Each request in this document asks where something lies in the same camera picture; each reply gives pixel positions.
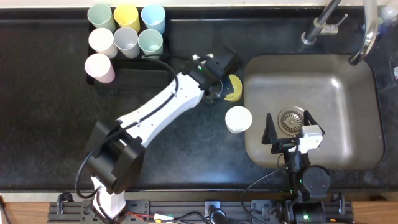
black countertop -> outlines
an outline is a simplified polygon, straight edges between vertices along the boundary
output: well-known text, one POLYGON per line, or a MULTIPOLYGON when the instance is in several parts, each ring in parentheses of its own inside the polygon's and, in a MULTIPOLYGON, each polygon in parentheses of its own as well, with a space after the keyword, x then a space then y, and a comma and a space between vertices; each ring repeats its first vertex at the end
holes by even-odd
MULTIPOLYGON (((238 51, 243 68, 262 54, 352 54, 363 35, 363 10, 344 13, 338 35, 301 43, 321 9, 168 9, 167 37, 173 54, 205 55, 225 42, 238 51)), ((1 11, 0 16, 0 189, 71 190, 83 149, 98 119, 126 114, 155 96, 152 90, 97 90, 86 84, 86 9, 1 11)), ((374 69, 386 156, 366 170, 331 170, 332 190, 398 189, 398 28, 382 36, 366 61, 374 69)), ((224 124, 229 108, 244 102, 198 105, 167 126, 146 150, 141 177, 132 190, 241 190, 272 169, 253 163, 244 133, 224 124)), ((86 175, 82 186, 91 189, 86 175)), ((285 175, 269 177, 262 190, 287 190, 285 175)))

white cup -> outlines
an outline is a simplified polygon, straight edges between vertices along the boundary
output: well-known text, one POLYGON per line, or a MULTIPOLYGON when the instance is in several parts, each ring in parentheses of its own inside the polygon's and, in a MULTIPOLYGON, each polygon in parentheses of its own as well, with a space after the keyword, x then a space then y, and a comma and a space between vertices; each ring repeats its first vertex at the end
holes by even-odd
POLYGON ((95 4, 89 8, 87 18, 96 28, 106 28, 111 32, 114 32, 116 29, 112 10, 106 4, 95 4))
POLYGON ((226 127, 234 134, 247 130, 252 123, 252 116, 243 106, 234 106, 225 115, 226 127))
POLYGON ((138 34, 130 27, 123 27, 114 33, 114 44, 128 58, 139 55, 138 34))
POLYGON ((166 30, 166 12, 160 5, 148 5, 141 11, 141 18, 148 29, 164 33, 166 30))
POLYGON ((92 54, 85 63, 87 74, 100 81, 110 83, 114 80, 114 70, 110 59, 105 54, 92 54))
POLYGON ((141 32, 138 37, 138 45, 142 51, 147 54, 162 54, 163 53, 163 37, 160 32, 152 29, 147 29, 141 32))
POLYGON ((105 54, 109 58, 114 58, 118 54, 118 49, 113 43, 113 34, 106 28, 98 28, 91 32, 88 44, 96 52, 105 54))

sink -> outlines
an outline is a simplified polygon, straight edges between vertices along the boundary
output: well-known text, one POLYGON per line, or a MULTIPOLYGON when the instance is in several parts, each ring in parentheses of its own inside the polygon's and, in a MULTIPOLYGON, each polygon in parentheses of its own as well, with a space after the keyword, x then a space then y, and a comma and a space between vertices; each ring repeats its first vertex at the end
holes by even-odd
POLYGON ((266 114, 279 138, 291 137, 308 110, 325 130, 318 149, 308 152, 313 165, 365 169, 384 155, 379 105, 371 68, 348 63, 349 55, 263 55, 244 70, 244 106, 253 122, 245 133, 249 157, 277 167, 278 154, 261 144, 266 114))

blue cup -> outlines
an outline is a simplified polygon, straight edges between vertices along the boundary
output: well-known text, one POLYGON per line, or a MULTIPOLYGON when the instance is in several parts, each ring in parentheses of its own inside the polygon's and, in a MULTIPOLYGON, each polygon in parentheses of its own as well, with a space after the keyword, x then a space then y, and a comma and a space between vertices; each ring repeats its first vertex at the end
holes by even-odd
POLYGON ((141 19, 148 29, 154 29, 164 33, 166 30, 166 12, 160 5, 148 5, 141 11, 141 19))

black tray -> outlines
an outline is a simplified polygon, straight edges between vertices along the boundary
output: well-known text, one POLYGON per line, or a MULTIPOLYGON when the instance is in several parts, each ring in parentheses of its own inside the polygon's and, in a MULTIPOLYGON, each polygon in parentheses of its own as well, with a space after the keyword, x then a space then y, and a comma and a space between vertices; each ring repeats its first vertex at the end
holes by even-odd
MULTIPOLYGON (((120 28, 115 21, 116 30, 120 28)), ((140 18, 140 31, 138 35, 147 29, 140 18)), ((93 24, 89 24, 88 31, 91 33, 95 30, 93 24)), ((169 40, 167 38, 167 29, 162 34, 163 36, 163 53, 169 52, 169 40)), ((96 51, 88 46, 88 56, 95 54, 96 51)), ((165 88, 171 81, 170 75, 166 69, 154 62, 149 62, 141 59, 144 53, 140 50, 139 56, 136 58, 127 58, 120 50, 118 54, 111 59, 111 63, 115 72, 115 79, 111 83, 101 83, 95 78, 86 74, 87 84, 98 88, 112 88, 112 89, 140 89, 140 88, 165 88)))

